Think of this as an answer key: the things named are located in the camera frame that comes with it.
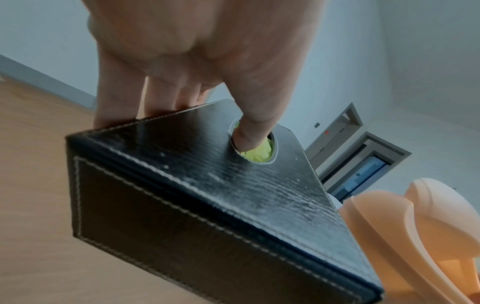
round hole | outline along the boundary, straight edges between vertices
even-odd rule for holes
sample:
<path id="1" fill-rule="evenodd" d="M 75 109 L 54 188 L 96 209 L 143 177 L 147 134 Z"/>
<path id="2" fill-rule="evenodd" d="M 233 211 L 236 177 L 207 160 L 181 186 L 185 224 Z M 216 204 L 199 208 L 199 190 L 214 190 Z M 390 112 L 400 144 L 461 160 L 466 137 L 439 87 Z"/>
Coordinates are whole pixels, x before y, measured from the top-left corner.
<path id="1" fill-rule="evenodd" d="M 247 152 L 239 152 L 232 140 L 232 134 L 234 133 L 235 128 L 239 126 L 240 118 L 235 119 L 230 127 L 229 134 L 230 134 L 230 143 L 235 150 L 235 152 L 240 155 L 242 158 L 245 160 L 256 163 L 256 164 L 261 164 L 261 165 L 267 165 L 273 163 L 277 157 L 278 153 L 278 142 L 277 139 L 275 138 L 273 132 L 270 132 L 268 136 L 266 137 L 265 141 L 256 149 L 250 150 Z M 265 150 L 268 150 L 268 147 L 266 145 L 269 145 L 269 157 L 265 157 Z"/>

skin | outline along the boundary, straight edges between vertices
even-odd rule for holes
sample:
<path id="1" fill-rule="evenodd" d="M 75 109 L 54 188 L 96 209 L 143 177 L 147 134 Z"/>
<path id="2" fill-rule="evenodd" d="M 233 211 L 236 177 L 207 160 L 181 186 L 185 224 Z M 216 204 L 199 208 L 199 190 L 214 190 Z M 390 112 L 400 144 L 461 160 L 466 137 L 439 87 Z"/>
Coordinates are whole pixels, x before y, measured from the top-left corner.
<path id="1" fill-rule="evenodd" d="M 239 151 L 285 111 L 323 0 L 83 0 L 98 44 L 96 128 L 202 104 L 225 82 L 243 111 Z"/>

tissue box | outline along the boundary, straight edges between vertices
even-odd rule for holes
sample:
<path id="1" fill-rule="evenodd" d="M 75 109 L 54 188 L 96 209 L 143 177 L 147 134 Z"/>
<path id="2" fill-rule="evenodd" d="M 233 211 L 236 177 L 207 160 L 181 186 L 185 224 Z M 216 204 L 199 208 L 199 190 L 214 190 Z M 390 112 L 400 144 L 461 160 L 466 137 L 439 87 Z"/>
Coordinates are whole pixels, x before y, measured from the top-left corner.
<path id="1" fill-rule="evenodd" d="M 232 100 L 66 138 L 73 235 L 212 302 L 373 303 L 381 283 L 295 135 L 231 143 Z"/>

baseboard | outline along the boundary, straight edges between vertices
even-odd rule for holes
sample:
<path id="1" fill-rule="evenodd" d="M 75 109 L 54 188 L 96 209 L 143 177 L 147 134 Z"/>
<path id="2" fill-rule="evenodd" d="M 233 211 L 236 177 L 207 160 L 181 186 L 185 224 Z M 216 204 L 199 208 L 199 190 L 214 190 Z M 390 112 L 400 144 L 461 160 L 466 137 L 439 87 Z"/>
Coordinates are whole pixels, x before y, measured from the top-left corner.
<path id="1" fill-rule="evenodd" d="M 60 96 L 83 107 L 95 108 L 95 96 L 2 55 L 0 55 L 0 74 Z"/>

box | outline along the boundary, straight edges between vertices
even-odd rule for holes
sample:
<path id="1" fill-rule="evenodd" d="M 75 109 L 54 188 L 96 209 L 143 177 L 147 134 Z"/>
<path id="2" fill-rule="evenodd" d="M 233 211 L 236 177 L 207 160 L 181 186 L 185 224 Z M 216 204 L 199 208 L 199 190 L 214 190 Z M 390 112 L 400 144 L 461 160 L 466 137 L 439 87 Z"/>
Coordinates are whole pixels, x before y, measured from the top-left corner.
<path id="1" fill-rule="evenodd" d="M 267 163 L 231 143 L 223 100 L 70 135 L 73 235 L 225 304 L 373 303 L 381 283 L 295 135 Z"/>

